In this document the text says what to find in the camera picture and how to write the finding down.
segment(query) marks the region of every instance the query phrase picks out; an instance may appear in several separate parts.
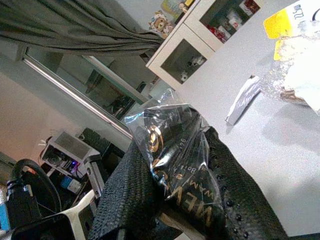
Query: figurine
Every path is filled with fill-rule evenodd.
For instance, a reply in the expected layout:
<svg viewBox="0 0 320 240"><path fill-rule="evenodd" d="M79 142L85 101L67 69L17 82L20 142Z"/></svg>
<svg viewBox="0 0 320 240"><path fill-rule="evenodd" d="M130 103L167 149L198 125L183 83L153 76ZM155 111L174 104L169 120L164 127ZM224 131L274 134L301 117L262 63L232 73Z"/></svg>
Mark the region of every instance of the figurine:
<svg viewBox="0 0 320 240"><path fill-rule="evenodd" d="M159 33L163 39L166 39L174 29L161 10L155 12L149 25L149 29Z"/></svg>
<svg viewBox="0 0 320 240"><path fill-rule="evenodd" d="M210 32L212 32L222 43L225 43L227 40L226 40L226 35L219 31L216 27L213 27L213 26L206 26Z"/></svg>
<svg viewBox="0 0 320 240"><path fill-rule="evenodd" d="M188 11L188 7L183 3L179 3L179 8L182 10L182 12L186 13Z"/></svg>
<svg viewBox="0 0 320 240"><path fill-rule="evenodd" d="M195 66L200 66L202 64L204 64L204 62L206 61L206 58L204 58L203 56L193 56L191 61L188 62L188 67L195 67Z"/></svg>
<svg viewBox="0 0 320 240"><path fill-rule="evenodd" d="M188 73L186 71L183 71L180 75L180 79L182 82L185 82L189 78Z"/></svg>

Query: white paper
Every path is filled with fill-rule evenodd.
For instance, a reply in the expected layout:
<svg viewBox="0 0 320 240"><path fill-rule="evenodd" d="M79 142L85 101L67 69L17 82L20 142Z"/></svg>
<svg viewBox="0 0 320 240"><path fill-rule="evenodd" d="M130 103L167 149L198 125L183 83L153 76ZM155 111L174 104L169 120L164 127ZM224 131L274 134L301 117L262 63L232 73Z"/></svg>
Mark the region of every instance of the white paper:
<svg viewBox="0 0 320 240"><path fill-rule="evenodd" d="M294 36L301 34L299 25L304 21L320 21L319 9L318 0L299 0L285 8Z"/></svg>
<svg viewBox="0 0 320 240"><path fill-rule="evenodd" d="M294 90L316 112L320 111L320 44L314 44L296 57L284 80L286 90Z"/></svg>

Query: red item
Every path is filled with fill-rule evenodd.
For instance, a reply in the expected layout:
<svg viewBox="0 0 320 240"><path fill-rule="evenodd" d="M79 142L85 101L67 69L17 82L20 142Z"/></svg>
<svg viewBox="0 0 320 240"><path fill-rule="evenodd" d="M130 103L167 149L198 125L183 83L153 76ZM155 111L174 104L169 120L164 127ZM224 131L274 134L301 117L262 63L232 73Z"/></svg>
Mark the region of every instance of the red item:
<svg viewBox="0 0 320 240"><path fill-rule="evenodd" d="M246 0L244 2L244 5L250 9L250 11L255 14L259 9L260 7L258 6L258 4L256 4L256 2L254 0Z"/></svg>
<svg viewBox="0 0 320 240"><path fill-rule="evenodd" d="M225 33L222 32L222 31L219 31L216 27L214 26L206 26L210 32L212 32L222 43L225 43L227 40L226 40L226 36L225 36Z"/></svg>

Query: plastic bag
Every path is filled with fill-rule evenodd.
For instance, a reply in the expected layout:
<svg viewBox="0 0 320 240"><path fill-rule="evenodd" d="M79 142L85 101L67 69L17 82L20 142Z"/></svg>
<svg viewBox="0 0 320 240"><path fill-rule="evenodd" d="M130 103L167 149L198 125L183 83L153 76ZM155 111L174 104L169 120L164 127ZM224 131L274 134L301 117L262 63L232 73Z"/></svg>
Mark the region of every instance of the plastic bag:
<svg viewBox="0 0 320 240"><path fill-rule="evenodd" d="M125 118L153 179L200 233L213 229L215 209L222 209L219 187L208 168L207 122L173 90L142 105Z"/></svg>
<svg viewBox="0 0 320 240"><path fill-rule="evenodd" d="M261 79L265 96L310 106L320 114L320 24L302 22L301 35L283 36L277 42L271 70Z"/></svg>

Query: toy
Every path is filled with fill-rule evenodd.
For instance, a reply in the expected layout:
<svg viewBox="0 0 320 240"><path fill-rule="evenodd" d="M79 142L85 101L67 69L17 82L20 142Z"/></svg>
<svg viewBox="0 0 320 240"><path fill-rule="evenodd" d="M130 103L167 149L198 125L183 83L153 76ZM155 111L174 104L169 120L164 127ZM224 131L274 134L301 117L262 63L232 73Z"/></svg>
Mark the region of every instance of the toy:
<svg viewBox="0 0 320 240"><path fill-rule="evenodd" d="M181 81L184 83L189 78L188 73L186 71L183 71L180 75Z"/></svg>
<svg viewBox="0 0 320 240"><path fill-rule="evenodd" d="M161 10L155 12L149 25L149 29L159 33L163 39L166 39L174 29Z"/></svg>
<svg viewBox="0 0 320 240"><path fill-rule="evenodd" d="M206 26L210 32L212 32L222 43L225 43L227 40L226 40L226 36L223 32L219 31L216 27L214 26Z"/></svg>
<svg viewBox="0 0 320 240"><path fill-rule="evenodd" d="M250 11L255 14L260 7L258 6L258 4L255 3L255 1L253 0L245 0L243 3L248 9L250 9Z"/></svg>
<svg viewBox="0 0 320 240"><path fill-rule="evenodd" d="M164 14L169 14L166 15L167 19L170 20L170 17L172 16L173 21L175 21L182 12L177 4L177 0L163 0L161 3L161 8Z"/></svg>
<svg viewBox="0 0 320 240"><path fill-rule="evenodd" d="M193 56L191 61L188 62L188 67L195 67L197 65L202 65L206 59L203 56Z"/></svg>
<svg viewBox="0 0 320 240"><path fill-rule="evenodd" d="M179 3L179 8L182 10L182 12L186 13L188 11L188 7L183 3Z"/></svg>

